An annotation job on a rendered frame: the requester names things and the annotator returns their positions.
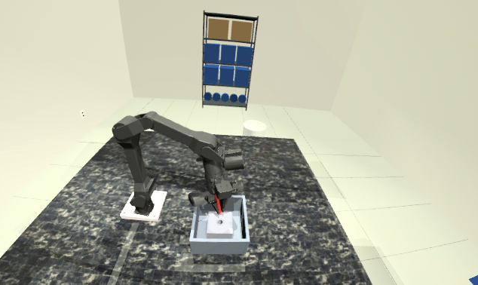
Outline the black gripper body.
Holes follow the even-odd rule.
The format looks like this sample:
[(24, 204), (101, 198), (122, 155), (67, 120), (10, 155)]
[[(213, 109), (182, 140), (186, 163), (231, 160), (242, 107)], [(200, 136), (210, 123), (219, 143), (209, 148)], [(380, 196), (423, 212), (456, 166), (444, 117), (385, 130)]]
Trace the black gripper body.
[[(212, 181), (214, 181), (213, 177), (217, 176), (218, 179), (223, 179), (223, 176), (224, 176), (222, 172), (215, 175), (209, 175), (209, 174), (204, 174), (204, 175), (207, 179), (208, 192), (200, 192), (199, 190), (196, 190), (194, 192), (189, 193), (188, 200), (193, 207), (202, 205), (205, 202), (204, 199), (206, 199), (208, 202), (215, 200), (216, 193), (215, 191), (212, 191)], [(229, 181), (238, 182), (238, 190), (237, 190), (238, 192), (244, 189), (243, 182), (239, 181), (238, 179), (231, 179)]]

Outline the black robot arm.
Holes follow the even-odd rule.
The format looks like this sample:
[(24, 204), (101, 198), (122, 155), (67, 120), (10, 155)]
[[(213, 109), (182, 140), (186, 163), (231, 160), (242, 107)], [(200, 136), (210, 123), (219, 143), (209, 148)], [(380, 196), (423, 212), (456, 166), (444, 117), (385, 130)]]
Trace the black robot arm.
[[(124, 147), (135, 182), (134, 195), (130, 200), (132, 207), (136, 208), (134, 210), (135, 214), (149, 216), (155, 205), (152, 201), (152, 194), (157, 185), (155, 179), (151, 179), (146, 173), (141, 148), (139, 147), (140, 134), (148, 129), (187, 145), (195, 154), (199, 155), (196, 161), (203, 161), (206, 174), (221, 173), (221, 162), (225, 171), (244, 169), (241, 149), (225, 151), (224, 145), (211, 133), (191, 130), (164, 116), (160, 116), (154, 111), (136, 116), (128, 115), (113, 125), (112, 132), (117, 143)], [(215, 191), (218, 199), (231, 198), (232, 194), (237, 192), (237, 181), (228, 181), (227, 175), (224, 175), (223, 179), (214, 177), (212, 191)]]

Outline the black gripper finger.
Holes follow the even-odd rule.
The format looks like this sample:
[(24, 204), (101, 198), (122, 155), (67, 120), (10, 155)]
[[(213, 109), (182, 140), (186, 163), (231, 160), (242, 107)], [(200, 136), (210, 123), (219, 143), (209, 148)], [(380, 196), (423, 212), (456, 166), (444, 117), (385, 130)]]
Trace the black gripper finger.
[(225, 210), (225, 202), (226, 202), (227, 198), (223, 198), (223, 199), (219, 199), (219, 202), (220, 202), (220, 207), (221, 207), (221, 210), (222, 212), (224, 213), (224, 210)]
[(219, 208), (218, 208), (218, 204), (217, 204), (217, 199), (215, 198), (215, 200), (213, 201), (210, 201), (208, 202), (206, 199), (204, 199), (208, 204), (212, 204), (212, 206), (214, 207), (214, 209), (216, 210), (216, 212), (219, 214)]

